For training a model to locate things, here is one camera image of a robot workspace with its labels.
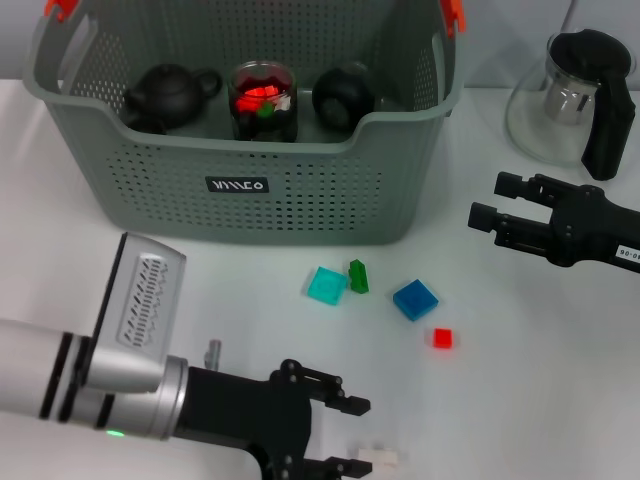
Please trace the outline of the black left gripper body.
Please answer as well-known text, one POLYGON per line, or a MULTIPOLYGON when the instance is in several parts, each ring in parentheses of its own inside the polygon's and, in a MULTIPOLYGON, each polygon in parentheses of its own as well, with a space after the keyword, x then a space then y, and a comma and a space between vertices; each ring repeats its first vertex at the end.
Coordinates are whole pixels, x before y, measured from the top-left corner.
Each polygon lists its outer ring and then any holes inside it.
POLYGON ((311 479, 312 377, 294 360, 266 381, 191 367, 177 437, 245 451, 264 479, 311 479))

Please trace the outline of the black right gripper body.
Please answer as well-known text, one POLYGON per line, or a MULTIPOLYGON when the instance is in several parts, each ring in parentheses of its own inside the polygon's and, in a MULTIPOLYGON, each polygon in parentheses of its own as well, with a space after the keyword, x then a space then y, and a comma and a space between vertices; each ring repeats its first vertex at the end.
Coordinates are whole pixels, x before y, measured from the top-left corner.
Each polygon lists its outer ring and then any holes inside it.
POLYGON ((552 207, 548 261, 571 267, 597 261, 639 271, 639 213, 609 201, 602 189, 582 185, 552 207))

